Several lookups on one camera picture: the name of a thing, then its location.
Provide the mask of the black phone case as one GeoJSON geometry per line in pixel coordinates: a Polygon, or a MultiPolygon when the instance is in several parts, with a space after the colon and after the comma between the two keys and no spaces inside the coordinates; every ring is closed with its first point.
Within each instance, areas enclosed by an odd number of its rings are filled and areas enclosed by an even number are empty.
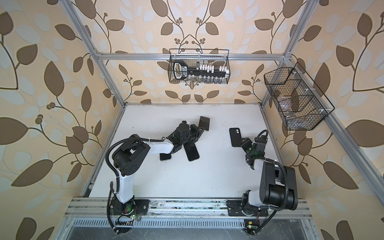
{"type": "Polygon", "coordinates": [[[230,128],[229,129],[231,145],[232,147],[240,147],[242,142],[241,131],[239,128],[230,128]]]}

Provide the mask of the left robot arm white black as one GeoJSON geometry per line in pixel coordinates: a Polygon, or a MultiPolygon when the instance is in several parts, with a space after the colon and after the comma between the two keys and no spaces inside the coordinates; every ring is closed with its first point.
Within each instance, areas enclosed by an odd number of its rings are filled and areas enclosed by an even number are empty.
{"type": "Polygon", "coordinates": [[[160,140],[145,139],[133,134],[113,144],[105,155],[105,161],[116,176],[116,188],[112,189],[112,193],[117,200],[121,204],[134,200],[134,174],[147,155],[159,155],[161,161],[166,161],[184,149],[188,161],[199,159],[196,142],[209,130],[209,126],[209,123],[200,122],[196,126],[183,121],[169,136],[160,140]]]}

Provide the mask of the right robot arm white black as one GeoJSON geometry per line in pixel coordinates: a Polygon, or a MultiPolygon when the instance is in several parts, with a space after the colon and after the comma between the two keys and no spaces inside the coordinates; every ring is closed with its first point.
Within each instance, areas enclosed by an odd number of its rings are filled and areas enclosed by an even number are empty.
{"type": "Polygon", "coordinates": [[[298,206],[295,170],[277,160],[265,157],[268,130],[261,131],[253,141],[242,139],[240,146],[245,151],[246,163],[252,170],[261,171],[258,190],[248,190],[242,196],[241,208],[250,215],[256,207],[268,206],[274,211],[295,210],[298,206]]]}

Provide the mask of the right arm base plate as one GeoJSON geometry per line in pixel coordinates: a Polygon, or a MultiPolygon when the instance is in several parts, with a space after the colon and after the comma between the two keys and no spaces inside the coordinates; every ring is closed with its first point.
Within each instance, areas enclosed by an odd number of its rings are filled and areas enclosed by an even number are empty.
{"type": "Polygon", "coordinates": [[[252,206],[250,204],[243,204],[239,200],[226,201],[228,209],[228,215],[230,217],[268,217],[269,213],[267,209],[262,209],[259,206],[252,206]]]}

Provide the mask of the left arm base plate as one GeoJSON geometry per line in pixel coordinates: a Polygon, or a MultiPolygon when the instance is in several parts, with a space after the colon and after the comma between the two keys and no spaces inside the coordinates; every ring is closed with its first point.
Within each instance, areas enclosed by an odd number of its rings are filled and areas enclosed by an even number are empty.
{"type": "Polygon", "coordinates": [[[112,211],[112,215],[133,216],[145,214],[149,210],[150,200],[129,200],[122,204],[118,199],[112,199],[108,207],[112,211]]]}

